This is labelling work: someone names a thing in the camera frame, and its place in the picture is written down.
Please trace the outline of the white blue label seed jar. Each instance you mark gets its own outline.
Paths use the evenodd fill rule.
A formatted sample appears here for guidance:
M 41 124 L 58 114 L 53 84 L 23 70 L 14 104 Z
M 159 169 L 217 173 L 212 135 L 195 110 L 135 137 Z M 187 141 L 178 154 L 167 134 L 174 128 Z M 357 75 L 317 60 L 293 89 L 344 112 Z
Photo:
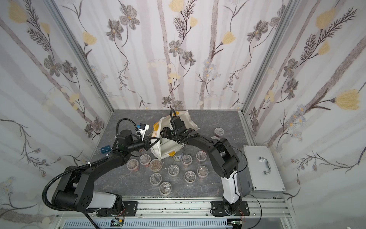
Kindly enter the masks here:
M 172 156 L 172 158 L 174 161 L 180 162 L 183 155 L 184 155 L 184 151 L 183 151 L 183 149 L 181 149 L 181 150 L 175 152 L 175 154 Z

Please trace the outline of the white canvas tote bag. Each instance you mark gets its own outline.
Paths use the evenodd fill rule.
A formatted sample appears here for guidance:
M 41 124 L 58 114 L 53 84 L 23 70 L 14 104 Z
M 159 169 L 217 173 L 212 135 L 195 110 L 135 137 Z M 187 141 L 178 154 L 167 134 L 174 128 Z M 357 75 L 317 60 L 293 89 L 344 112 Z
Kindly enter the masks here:
M 176 112 L 177 116 L 181 118 L 187 129 L 193 129 L 197 131 L 199 127 L 191 119 L 189 111 Z M 158 160 L 163 160 L 172 155 L 173 152 L 178 152 L 184 145 L 175 141 L 174 130 L 172 128 L 170 115 L 163 116 L 158 122 L 153 125 L 153 132 L 151 137 L 160 138 L 151 151 Z

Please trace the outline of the yellow stripe lid seed jar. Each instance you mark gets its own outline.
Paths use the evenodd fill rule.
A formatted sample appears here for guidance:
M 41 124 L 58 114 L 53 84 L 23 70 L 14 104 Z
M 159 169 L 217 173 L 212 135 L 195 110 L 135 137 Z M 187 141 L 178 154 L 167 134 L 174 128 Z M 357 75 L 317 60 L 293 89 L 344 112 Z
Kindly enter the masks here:
M 193 171 L 187 171 L 184 178 L 187 184 L 192 184 L 196 181 L 196 174 Z

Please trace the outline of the clear lid seed jar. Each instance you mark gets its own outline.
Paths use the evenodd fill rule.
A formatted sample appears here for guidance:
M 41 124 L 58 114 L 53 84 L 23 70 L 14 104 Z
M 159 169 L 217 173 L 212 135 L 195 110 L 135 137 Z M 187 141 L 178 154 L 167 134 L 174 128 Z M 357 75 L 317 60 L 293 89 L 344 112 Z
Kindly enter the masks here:
M 162 182 L 159 191 L 163 196 L 168 196 L 172 191 L 172 185 L 169 182 Z

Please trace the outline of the seed jar row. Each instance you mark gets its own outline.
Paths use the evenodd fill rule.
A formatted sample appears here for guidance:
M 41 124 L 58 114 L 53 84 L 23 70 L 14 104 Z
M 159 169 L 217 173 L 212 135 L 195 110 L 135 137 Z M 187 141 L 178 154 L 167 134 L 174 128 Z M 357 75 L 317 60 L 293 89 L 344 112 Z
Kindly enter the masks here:
M 168 174 L 172 177 L 177 177 L 180 172 L 180 169 L 177 165 L 172 164 L 168 168 Z
M 186 154 L 181 157 L 181 162 L 185 168 L 189 167 L 192 163 L 193 159 L 190 155 Z

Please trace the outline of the red green label seed jar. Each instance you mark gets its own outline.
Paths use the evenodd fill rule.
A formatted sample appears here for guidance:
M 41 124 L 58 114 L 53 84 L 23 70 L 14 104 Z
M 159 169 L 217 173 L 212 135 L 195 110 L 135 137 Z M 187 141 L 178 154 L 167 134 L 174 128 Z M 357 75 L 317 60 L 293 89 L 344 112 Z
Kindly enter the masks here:
M 162 176 L 159 173 L 154 173 L 150 176 L 150 183 L 153 186 L 159 186 L 162 183 Z

